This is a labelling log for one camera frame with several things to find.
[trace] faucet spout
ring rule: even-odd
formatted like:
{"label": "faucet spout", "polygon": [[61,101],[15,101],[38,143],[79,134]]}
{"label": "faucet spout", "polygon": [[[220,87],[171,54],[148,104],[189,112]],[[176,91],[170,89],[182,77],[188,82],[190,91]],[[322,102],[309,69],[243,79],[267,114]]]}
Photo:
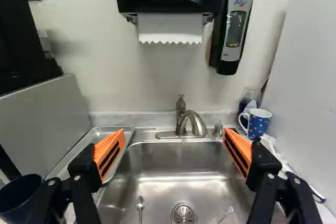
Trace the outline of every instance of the faucet spout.
{"label": "faucet spout", "polygon": [[193,110],[187,110],[181,116],[179,124],[176,126],[176,134],[184,136],[186,133],[185,125],[190,120],[192,126],[192,132],[195,136],[205,137],[208,130],[201,119],[201,117]]}

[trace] spoon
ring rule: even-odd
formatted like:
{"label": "spoon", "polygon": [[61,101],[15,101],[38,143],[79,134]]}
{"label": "spoon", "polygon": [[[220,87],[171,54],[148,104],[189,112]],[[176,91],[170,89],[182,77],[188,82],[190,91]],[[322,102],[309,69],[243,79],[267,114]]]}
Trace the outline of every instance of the spoon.
{"label": "spoon", "polygon": [[139,224],[142,224],[142,210],[145,207],[142,196],[138,197],[137,211],[139,212]]}
{"label": "spoon", "polygon": [[220,219],[220,221],[217,222],[217,223],[220,224],[220,223],[221,223],[221,222],[222,222],[222,221],[223,221],[229,214],[231,214],[233,211],[234,211],[233,207],[232,207],[232,206],[229,206],[229,207],[227,208],[227,210],[225,211],[223,218]]}

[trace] sink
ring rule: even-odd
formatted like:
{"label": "sink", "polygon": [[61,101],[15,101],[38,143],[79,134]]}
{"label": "sink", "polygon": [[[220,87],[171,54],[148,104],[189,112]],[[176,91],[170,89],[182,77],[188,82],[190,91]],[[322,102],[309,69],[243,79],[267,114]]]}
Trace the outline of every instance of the sink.
{"label": "sink", "polygon": [[[103,224],[139,223],[136,203],[144,199],[143,224],[246,223],[254,193],[236,170],[222,140],[158,140],[156,130],[136,130],[113,180],[102,188]],[[273,223],[283,223],[279,208]]]}

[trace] dark blue cup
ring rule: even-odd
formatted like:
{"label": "dark blue cup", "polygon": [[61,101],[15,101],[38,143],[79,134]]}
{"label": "dark blue cup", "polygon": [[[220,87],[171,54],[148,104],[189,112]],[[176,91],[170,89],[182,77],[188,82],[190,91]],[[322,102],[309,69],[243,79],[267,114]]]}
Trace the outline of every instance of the dark blue cup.
{"label": "dark blue cup", "polygon": [[[241,123],[242,121],[240,118],[243,115],[248,116],[247,128]],[[238,121],[247,134],[248,139],[257,140],[266,132],[271,117],[272,113],[267,110],[252,108],[249,110],[249,113],[241,113],[238,117]]]}
{"label": "dark blue cup", "polygon": [[0,190],[0,219],[8,224],[25,224],[34,193],[42,183],[41,176],[19,177]]}

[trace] dispenser label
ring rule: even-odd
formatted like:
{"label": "dispenser label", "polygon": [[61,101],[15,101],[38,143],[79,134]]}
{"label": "dispenser label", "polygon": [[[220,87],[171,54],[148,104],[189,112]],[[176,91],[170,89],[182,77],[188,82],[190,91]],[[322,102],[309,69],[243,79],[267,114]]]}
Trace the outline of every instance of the dispenser label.
{"label": "dispenser label", "polygon": [[245,0],[235,0],[235,5],[239,5],[239,7],[243,7],[246,3],[247,1]]}

